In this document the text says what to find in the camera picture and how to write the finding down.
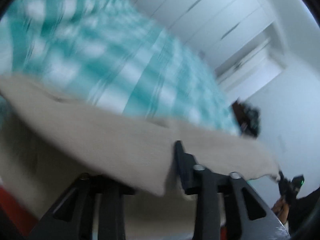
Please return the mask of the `person right hand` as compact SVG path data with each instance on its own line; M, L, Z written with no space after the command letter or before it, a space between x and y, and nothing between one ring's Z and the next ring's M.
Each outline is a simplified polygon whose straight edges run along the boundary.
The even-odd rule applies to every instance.
M287 222L287 217L289 215L290 206L287 204L284 197L280 197L271 209L277 218L284 225Z

